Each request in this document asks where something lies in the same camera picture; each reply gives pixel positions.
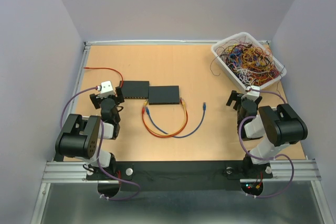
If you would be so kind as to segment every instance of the blue ethernet cable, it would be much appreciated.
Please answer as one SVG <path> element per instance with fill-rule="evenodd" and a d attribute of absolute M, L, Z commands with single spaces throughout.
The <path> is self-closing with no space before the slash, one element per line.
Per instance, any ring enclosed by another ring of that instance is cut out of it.
<path fill-rule="evenodd" d="M 190 136 L 190 135 L 194 134 L 194 133 L 198 130 L 198 128 L 200 128 L 200 126 L 201 126 L 202 123 L 203 123 L 204 116 L 205 116 L 205 110 L 206 110 L 206 104 L 205 104 L 205 102 L 204 102 L 204 103 L 203 103 L 203 115 L 202 115 L 202 119 L 201 119 L 199 125 L 198 125 L 192 132 L 190 132 L 189 134 L 186 134 L 186 135 L 184 135 L 184 136 L 173 136 L 173 137 L 174 137 L 174 138 L 185 138 L 185 137 L 187 137 L 187 136 Z M 167 132 L 165 132 L 165 131 L 163 131 L 162 129 L 160 129 L 160 128 L 153 122 L 153 119 L 152 119 L 152 117 L 151 117 L 151 114 L 150 114 L 149 109 L 148 109 L 147 106 L 146 106 L 146 113 L 147 113 L 147 115 L 148 115 L 148 117 L 149 117 L 149 120 L 151 120 L 151 123 L 155 126 L 155 128 L 157 128 L 159 131 L 161 131 L 161 132 L 164 133 L 164 134 L 168 134 Z"/>

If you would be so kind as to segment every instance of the tangled wires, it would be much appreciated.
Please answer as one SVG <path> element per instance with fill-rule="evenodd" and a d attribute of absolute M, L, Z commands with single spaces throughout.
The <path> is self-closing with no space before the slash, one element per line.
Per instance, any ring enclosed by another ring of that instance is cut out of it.
<path fill-rule="evenodd" d="M 281 74 L 269 49 L 264 51 L 252 43 L 238 42 L 226 48 L 219 47 L 217 54 L 245 86 L 261 86 Z"/>

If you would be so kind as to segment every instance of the white plastic basket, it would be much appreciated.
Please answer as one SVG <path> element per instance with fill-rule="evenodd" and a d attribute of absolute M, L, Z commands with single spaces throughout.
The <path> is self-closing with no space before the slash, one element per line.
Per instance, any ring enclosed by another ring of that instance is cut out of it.
<path fill-rule="evenodd" d="M 224 46 L 232 46 L 237 44 L 237 41 L 244 41 L 246 43 L 252 43 L 255 47 L 260 47 L 263 51 L 266 51 L 266 48 L 260 44 L 252 35 L 246 32 L 242 32 L 239 34 L 232 35 L 226 39 L 223 39 L 216 44 L 214 44 L 211 47 L 212 53 L 215 55 L 217 64 L 222 68 L 222 70 L 226 73 L 226 75 L 231 79 L 231 81 L 237 86 L 237 88 L 240 90 L 240 92 L 246 92 L 246 86 L 235 76 L 235 74 L 229 69 L 229 67 L 222 61 L 220 57 L 218 57 L 217 50 L 219 47 Z M 281 76 L 285 76 L 287 71 L 285 67 L 273 56 L 273 61 L 275 63 L 276 68 L 281 71 Z M 265 84 L 260 86 L 260 89 L 265 89 L 268 86 L 271 86 L 275 82 L 279 81 L 281 79 L 281 76 L 278 76 L 277 78 L 266 82 Z"/>

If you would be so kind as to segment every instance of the metal floor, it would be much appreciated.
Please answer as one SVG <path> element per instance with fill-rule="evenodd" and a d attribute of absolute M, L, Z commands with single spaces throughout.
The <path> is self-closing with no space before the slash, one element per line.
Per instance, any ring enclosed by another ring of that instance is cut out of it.
<path fill-rule="evenodd" d="M 287 182 L 265 182 L 263 195 Z M 42 223 L 323 223 L 310 181 L 282 195 L 246 197 L 242 191 L 152 191 L 128 201 L 99 199 L 96 184 L 52 184 Z"/>

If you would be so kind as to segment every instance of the wooden table surface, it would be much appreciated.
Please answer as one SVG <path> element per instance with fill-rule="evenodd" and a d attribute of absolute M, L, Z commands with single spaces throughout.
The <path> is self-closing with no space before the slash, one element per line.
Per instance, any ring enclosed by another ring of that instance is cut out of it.
<path fill-rule="evenodd" d="M 119 70 L 124 80 L 149 81 L 152 86 L 179 85 L 184 98 L 189 121 L 183 135 L 194 130 L 203 113 L 205 119 L 193 135 L 186 138 L 156 138 L 149 134 L 141 120 L 144 100 L 125 100 L 120 112 L 120 133 L 116 140 L 104 140 L 103 149 L 112 152 L 118 161 L 206 161 L 241 160 L 245 153 L 237 135 L 237 112 L 226 106 L 234 84 L 213 63 L 211 45 L 112 45 L 91 46 L 87 67 L 108 67 Z M 120 77 L 110 70 L 85 70 L 81 90 L 110 80 L 119 85 Z M 267 90 L 276 91 L 274 84 Z M 281 83 L 278 91 L 285 96 Z M 76 113 L 89 116 L 100 115 L 95 110 L 88 92 L 79 96 Z M 261 106 L 276 106 L 281 100 L 272 94 L 262 94 Z M 179 129 L 183 122 L 180 105 L 149 106 L 155 123 L 167 132 Z M 244 142 L 248 150 L 260 140 Z M 304 159 L 301 144 L 292 145 L 283 153 L 293 159 Z"/>

